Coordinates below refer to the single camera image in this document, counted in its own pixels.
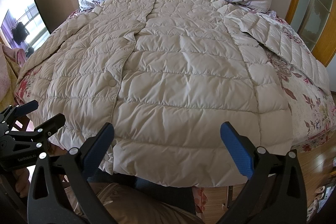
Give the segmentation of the person's left hand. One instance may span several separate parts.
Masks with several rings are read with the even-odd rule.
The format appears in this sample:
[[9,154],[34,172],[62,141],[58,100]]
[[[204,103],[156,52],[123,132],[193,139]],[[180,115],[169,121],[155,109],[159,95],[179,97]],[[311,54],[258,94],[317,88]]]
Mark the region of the person's left hand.
[[27,197],[30,187],[29,170],[27,168],[18,169],[15,171],[15,175],[17,176],[15,190],[21,198]]

